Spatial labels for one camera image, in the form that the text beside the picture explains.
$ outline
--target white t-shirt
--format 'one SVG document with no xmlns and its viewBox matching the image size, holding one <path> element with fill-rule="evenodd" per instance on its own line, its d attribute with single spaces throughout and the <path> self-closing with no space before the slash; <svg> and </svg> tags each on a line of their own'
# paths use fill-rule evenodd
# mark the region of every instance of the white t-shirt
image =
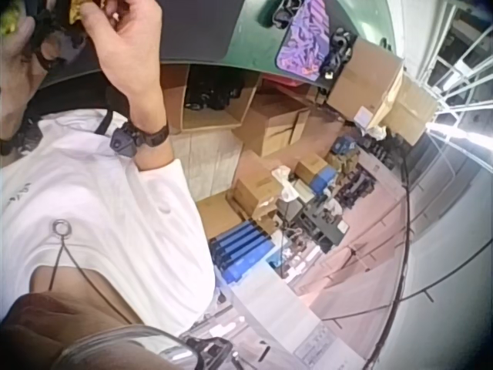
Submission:
<svg viewBox="0 0 493 370">
<path fill-rule="evenodd" d="M 53 266 L 65 242 L 82 268 L 105 277 L 146 325 L 178 335 L 212 301 L 214 273 L 206 236 L 179 160 L 139 172 L 94 134 L 104 110 L 50 115 L 33 153 L 2 170 L 0 319 L 29 292 L 34 270 Z M 64 253 L 60 266 L 74 267 Z"/>
</svg>

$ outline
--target metal ring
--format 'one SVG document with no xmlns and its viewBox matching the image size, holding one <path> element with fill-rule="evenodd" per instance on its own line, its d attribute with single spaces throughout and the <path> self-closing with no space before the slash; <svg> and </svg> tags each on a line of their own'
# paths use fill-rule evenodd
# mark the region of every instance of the metal ring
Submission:
<svg viewBox="0 0 493 370">
<path fill-rule="evenodd" d="M 72 225 L 67 220 L 55 220 L 52 224 L 52 230 L 56 236 L 66 239 L 72 234 Z"/>
</svg>

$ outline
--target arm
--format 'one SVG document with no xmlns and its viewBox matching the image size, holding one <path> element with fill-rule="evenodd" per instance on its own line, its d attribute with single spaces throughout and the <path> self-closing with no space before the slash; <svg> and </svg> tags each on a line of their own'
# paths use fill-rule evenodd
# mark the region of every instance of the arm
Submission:
<svg viewBox="0 0 493 370">
<path fill-rule="evenodd" d="M 125 0 L 128 11 L 108 0 L 105 11 L 93 2 L 81 7 L 82 24 L 94 42 L 99 64 L 108 80 L 130 104 L 132 123 L 147 133 L 166 125 L 163 91 L 159 84 L 161 7 L 156 0 Z M 114 26 L 113 15 L 120 21 Z M 174 159 L 169 140 L 150 148 L 142 145 L 135 157 L 142 171 L 164 167 Z"/>
<path fill-rule="evenodd" d="M 11 35 L 0 36 L 0 139 L 4 141 L 17 133 L 29 100 L 46 76 L 46 71 L 34 55 L 28 58 L 22 54 L 34 31 L 35 22 L 33 18 L 24 16 L 23 6 L 21 13 L 18 30 Z M 58 44 L 54 38 L 43 43 L 42 53 L 47 59 L 58 55 Z M 18 154 L 15 151 L 8 156 L 0 156 L 0 168 L 16 159 Z"/>
</svg>

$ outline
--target purple patterned fabric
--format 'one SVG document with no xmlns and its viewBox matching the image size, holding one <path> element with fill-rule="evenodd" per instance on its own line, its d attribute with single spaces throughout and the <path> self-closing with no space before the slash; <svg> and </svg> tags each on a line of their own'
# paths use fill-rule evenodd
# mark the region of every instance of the purple patterned fabric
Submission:
<svg viewBox="0 0 493 370">
<path fill-rule="evenodd" d="M 324 0 L 306 0 L 277 55 L 277 67 L 315 81 L 329 51 L 329 17 Z"/>
</svg>

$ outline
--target wrist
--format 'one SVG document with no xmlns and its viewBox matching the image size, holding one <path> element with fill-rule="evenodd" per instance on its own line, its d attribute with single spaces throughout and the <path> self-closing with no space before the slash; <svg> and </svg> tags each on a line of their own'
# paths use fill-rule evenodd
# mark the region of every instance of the wrist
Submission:
<svg viewBox="0 0 493 370">
<path fill-rule="evenodd" d="M 135 127 L 146 133 L 157 133 L 166 125 L 163 91 L 159 85 L 145 94 L 128 99 L 130 119 Z"/>
</svg>

